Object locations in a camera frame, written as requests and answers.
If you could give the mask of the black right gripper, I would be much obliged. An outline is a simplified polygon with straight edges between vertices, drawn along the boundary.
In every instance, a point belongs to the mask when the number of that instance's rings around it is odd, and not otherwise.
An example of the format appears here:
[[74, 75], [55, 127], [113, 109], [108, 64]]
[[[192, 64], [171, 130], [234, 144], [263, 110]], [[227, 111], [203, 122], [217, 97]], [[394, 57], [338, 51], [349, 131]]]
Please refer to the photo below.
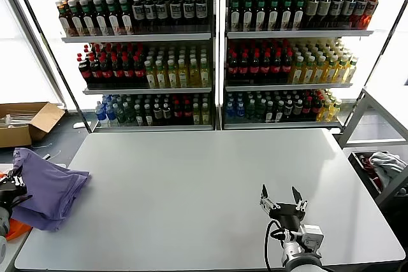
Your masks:
[[306, 210], [308, 201], [303, 200], [302, 195], [294, 186], [292, 186], [292, 192], [295, 204], [281, 203], [280, 208], [277, 208], [277, 204], [268, 197], [266, 186], [263, 184], [259, 203], [264, 211], [269, 211], [271, 219], [278, 221], [281, 228], [297, 231], [303, 220], [303, 212]]

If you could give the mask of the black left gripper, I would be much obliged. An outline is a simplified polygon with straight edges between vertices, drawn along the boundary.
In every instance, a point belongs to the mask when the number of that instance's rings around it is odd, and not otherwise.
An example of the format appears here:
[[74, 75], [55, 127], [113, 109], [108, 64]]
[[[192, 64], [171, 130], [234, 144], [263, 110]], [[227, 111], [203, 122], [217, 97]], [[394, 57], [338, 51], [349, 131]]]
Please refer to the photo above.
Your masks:
[[1, 178], [1, 206], [14, 207], [27, 200], [27, 187], [21, 175]]

